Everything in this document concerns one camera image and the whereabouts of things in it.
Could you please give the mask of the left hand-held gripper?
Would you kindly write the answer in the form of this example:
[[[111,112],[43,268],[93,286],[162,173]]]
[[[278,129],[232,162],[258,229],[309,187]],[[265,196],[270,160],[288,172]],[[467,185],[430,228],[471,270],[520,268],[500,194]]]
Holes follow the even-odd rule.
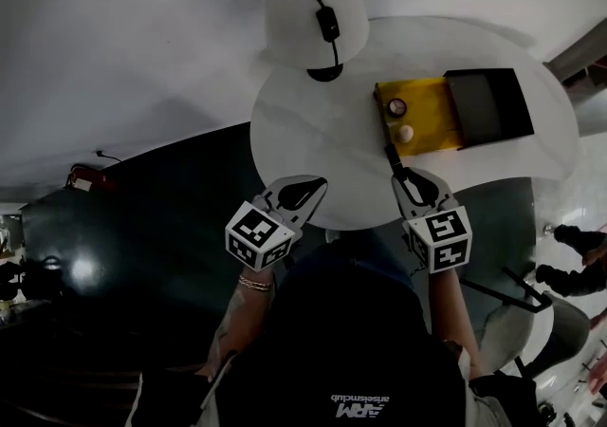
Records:
[[[260,272],[289,255],[328,189],[321,176],[282,177],[245,201],[225,228],[226,251]]]

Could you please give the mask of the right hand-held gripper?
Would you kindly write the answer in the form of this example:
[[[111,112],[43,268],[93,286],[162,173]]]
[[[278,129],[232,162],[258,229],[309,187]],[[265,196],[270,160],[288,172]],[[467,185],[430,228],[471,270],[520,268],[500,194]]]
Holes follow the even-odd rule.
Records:
[[[407,178],[392,176],[392,186],[409,247],[420,266],[435,274],[466,265],[472,230],[464,206],[458,207],[450,186],[426,170],[408,167]],[[427,211],[439,213],[424,215]]]

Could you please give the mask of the small black stick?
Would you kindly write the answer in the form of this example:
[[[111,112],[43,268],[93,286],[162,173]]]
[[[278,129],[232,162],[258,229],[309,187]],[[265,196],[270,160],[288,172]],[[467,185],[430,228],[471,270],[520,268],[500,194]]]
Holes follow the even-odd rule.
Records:
[[[390,143],[384,147],[384,152],[389,161],[393,176],[401,180],[404,177],[405,167],[402,165],[401,158],[397,153],[395,146]]]

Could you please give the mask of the yellow box tray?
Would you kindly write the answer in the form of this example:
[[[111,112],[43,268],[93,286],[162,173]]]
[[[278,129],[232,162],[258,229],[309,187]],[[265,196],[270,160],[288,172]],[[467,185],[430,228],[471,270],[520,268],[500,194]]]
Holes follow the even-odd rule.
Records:
[[[462,130],[451,92],[444,77],[377,83],[373,93],[377,103],[384,138],[392,143],[402,158],[464,146]],[[399,119],[386,111],[391,99],[401,99],[408,107]],[[398,140],[400,126],[410,125],[414,138]]]

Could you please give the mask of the black box lid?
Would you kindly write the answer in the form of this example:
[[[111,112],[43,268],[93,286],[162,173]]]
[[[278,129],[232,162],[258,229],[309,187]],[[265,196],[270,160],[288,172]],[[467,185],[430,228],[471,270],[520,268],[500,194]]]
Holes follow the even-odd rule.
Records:
[[[466,148],[535,134],[512,68],[449,70],[444,74]]]

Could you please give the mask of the person's left forearm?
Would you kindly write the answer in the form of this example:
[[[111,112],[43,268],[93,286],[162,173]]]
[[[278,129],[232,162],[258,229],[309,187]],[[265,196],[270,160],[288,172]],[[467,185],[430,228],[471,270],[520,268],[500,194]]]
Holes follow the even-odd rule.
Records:
[[[224,317],[217,327],[208,358],[198,375],[212,379],[231,351],[241,353],[263,331],[274,295],[271,269],[243,268]]]

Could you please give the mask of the person's right forearm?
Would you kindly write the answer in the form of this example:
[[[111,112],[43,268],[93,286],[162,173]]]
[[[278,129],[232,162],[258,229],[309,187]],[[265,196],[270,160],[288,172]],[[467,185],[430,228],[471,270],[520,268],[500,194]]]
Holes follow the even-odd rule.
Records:
[[[484,376],[485,368],[455,269],[429,276],[429,304],[432,333],[443,341],[458,343],[469,353],[472,379]]]

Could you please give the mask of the white round table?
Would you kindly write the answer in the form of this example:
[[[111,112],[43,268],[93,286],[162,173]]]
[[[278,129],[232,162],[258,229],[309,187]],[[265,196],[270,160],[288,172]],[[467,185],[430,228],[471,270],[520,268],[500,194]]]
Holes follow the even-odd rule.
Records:
[[[399,219],[373,91],[378,82],[436,77],[452,69],[511,68],[534,127],[531,136],[405,159],[455,192],[514,177],[565,179],[576,166],[577,120],[547,68],[507,39],[438,17],[394,17],[371,24],[365,48],[331,83],[277,67],[254,104],[250,145],[265,184],[283,176],[322,176],[327,193],[318,227],[353,231]]]

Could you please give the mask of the person's legs in jeans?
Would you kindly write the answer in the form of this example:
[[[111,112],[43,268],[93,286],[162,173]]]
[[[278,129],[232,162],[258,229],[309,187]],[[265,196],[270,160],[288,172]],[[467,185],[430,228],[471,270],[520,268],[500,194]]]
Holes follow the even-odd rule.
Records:
[[[324,231],[325,242],[343,260],[389,277],[409,288],[413,283],[406,268],[373,230]]]

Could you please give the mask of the grey chair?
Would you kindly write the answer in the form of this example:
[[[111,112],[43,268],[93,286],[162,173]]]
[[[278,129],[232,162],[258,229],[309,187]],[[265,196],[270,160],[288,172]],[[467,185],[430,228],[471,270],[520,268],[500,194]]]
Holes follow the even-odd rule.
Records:
[[[503,272],[523,289],[524,297],[460,280],[462,285],[501,302],[487,316],[481,334],[480,355],[486,370],[509,373],[513,363],[535,379],[576,357],[591,332],[586,313],[549,292],[537,291],[511,269]]]

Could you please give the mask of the white table lamp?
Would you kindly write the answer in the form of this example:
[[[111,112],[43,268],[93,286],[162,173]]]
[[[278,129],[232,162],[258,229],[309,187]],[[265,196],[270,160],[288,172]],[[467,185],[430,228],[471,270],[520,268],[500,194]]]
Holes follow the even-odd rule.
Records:
[[[265,0],[269,53],[317,82],[336,80],[369,32],[363,0]]]

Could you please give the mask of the red fire extinguisher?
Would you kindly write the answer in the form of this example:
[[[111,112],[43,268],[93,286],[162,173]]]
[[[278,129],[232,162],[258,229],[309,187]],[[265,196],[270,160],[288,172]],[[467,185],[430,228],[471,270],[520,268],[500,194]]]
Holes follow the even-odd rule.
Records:
[[[64,187],[85,192],[115,192],[118,189],[118,183],[102,170],[84,164],[74,164],[68,173]]]

